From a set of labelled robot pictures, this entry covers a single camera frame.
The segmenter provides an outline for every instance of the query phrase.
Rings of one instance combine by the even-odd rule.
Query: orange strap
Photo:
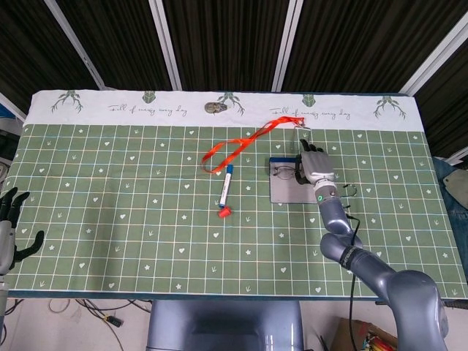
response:
[[[267,124],[265,124],[262,128],[257,130],[251,137],[245,137],[241,139],[231,139],[231,140],[226,140],[223,141],[222,143],[216,144],[209,152],[206,153],[206,155],[202,158],[202,169],[205,170],[206,172],[209,173],[215,173],[218,172],[219,170],[222,170],[224,167],[226,167],[228,164],[231,163],[231,161],[236,158],[247,146],[249,146],[252,142],[255,141],[258,137],[261,137],[264,134],[269,133],[272,129],[276,128],[278,124],[283,124],[283,123],[294,123],[296,126],[303,127],[304,125],[304,117],[289,117],[289,116],[282,116],[279,117],[278,119],[274,119],[272,121],[269,121]],[[207,170],[205,167],[205,162],[208,161],[213,155],[224,145],[224,144],[241,144],[237,150],[231,153],[226,159],[221,162],[218,167],[216,167],[214,170]]]

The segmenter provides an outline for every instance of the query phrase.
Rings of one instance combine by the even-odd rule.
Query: blue cloth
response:
[[[442,198],[447,208],[448,219],[452,226],[453,236],[460,253],[461,264],[465,272],[465,278],[468,281],[468,209],[460,205],[460,203],[450,195],[445,188],[444,178],[451,174],[457,168],[450,166],[447,162],[440,159],[432,158],[434,168],[439,181]]]

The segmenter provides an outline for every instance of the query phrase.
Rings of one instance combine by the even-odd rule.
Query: marker pen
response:
[[[226,206],[227,192],[229,190],[229,183],[231,182],[232,175],[233,175],[233,165],[227,165],[226,177],[224,178],[224,185],[222,186],[221,200],[219,201],[220,208],[224,208]]]

